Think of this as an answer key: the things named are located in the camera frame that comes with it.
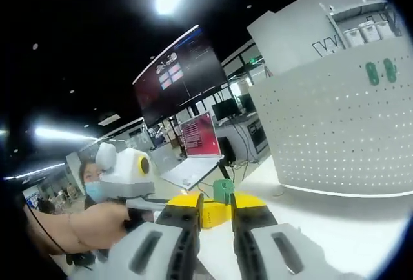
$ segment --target black ceiling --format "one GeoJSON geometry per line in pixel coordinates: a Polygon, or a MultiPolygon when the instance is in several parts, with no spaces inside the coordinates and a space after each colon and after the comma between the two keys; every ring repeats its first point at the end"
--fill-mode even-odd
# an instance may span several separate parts
{"type": "Polygon", "coordinates": [[[3,154],[5,175],[13,175],[85,143],[37,142],[37,124],[99,137],[140,117],[132,81],[188,28],[199,24],[224,60],[250,39],[252,21],[295,0],[183,0],[172,17],[159,16],[155,0],[5,1],[0,126],[10,131],[3,154]],[[113,113],[120,120],[98,125],[113,113]]]}

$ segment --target laptop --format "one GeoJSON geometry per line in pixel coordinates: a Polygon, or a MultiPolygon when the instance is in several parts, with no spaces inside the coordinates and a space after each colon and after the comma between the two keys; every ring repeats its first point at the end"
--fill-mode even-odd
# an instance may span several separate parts
{"type": "Polygon", "coordinates": [[[209,112],[185,121],[180,127],[188,158],[163,173],[161,178],[185,190],[191,190],[217,167],[224,156],[219,149],[209,112]]]}

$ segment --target hand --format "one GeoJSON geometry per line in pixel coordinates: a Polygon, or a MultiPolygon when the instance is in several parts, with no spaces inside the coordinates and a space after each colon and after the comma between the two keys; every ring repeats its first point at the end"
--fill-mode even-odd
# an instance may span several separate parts
{"type": "Polygon", "coordinates": [[[80,243],[90,249],[109,249],[124,236],[128,209],[117,203],[100,203],[70,216],[70,226],[80,243]]]}

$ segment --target green clip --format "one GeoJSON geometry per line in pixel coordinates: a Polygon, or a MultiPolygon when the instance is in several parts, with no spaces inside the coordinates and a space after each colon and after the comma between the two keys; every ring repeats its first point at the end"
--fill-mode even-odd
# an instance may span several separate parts
{"type": "Polygon", "coordinates": [[[393,65],[392,61],[390,59],[384,59],[383,64],[385,65],[385,70],[386,70],[386,75],[387,79],[391,82],[394,83],[396,82],[396,72],[397,68],[395,65],[393,65]]]}
{"type": "Polygon", "coordinates": [[[229,205],[231,194],[234,193],[234,184],[231,180],[216,180],[212,185],[214,188],[214,201],[229,205]]]}
{"type": "Polygon", "coordinates": [[[368,75],[368,79],[370,83],[374,86],[379,84],[379,75],[377,73],[377,68],[374,63],[368,62],[366,63],[366,71],[368,75]]]}

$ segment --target monitor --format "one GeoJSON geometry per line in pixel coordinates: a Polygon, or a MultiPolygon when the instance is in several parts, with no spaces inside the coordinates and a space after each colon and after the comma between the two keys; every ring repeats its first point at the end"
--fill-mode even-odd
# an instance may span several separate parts
{"type": "Polygon", "coordinates": [[[237,103],[233,98],[212,105],[212,109],[215,113],[217,121],[223,119],[224,117],[230,117],[234,114],[239,114],[237,103]]]}
{"type": "Polygon", "coordinates": [[[238,98],[241,101],[241,105],[243,105],[245,111],[247,112],[256,111],[256,107],[254,106],[254,103],[252,102],[252,98],[250,94],[243,94],[239,96],[238,98]]]}
{"type": "Polygon", "coordinates": [[[188,157],[221,154],[209,112],[182,123],[181,131],[188,157]]]}
{"type": "Polygon", "coordinates": [[[161,52],[133,85],[145,123],[151,127],[226,82],[221,63],[196,25],[161,52]]]}

